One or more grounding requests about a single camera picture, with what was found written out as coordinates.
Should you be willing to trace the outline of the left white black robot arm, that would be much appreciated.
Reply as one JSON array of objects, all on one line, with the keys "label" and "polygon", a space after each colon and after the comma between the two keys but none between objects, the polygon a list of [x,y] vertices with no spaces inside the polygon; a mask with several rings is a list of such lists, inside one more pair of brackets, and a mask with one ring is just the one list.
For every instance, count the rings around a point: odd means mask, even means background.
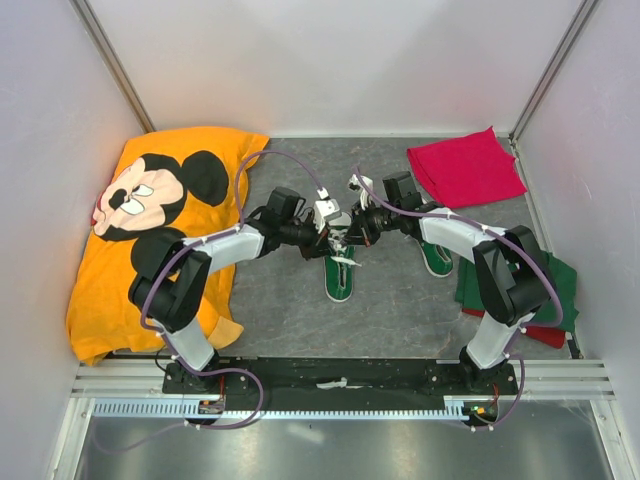
[{"label": "left white black robot arm", "polygon": [[227,230],[195,238],[166,231],[136,246],[129,301],[140,310],[143,328],[156,331],[172,349],[186,369],[185,382],[196,392],[211,392],[220,378],[217,352],[197,320],[210,276],[282,245],[298,247],[305,259],[346,248],[351,217],[337,201],[316,201],[304,218],[296,213],[301,201],[297,192],[278,187],[264,206]]}]

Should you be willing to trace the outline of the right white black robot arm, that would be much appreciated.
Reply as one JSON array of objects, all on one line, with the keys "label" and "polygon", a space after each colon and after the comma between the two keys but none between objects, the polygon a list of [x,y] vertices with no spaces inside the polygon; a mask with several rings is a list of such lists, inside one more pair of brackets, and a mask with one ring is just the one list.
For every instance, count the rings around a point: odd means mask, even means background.
[{"label": "right white black robot arm", "polygon": [[474,337],[460,353],[458,381],[467,392],[483,392],[494,381],[494,369],[509,357],[513,338],[551,304],[556,327],[564,313],[557,287],[534,233],[518,225],[488,226],[438,202],[426,202],[410,172],[383,179],[382,199],[358,168],[350,179],[360,189],[361,205],[353,225],[369,246],[385,231],[400,230],[418,240],[448,249],[475,266],[484,315]]}]

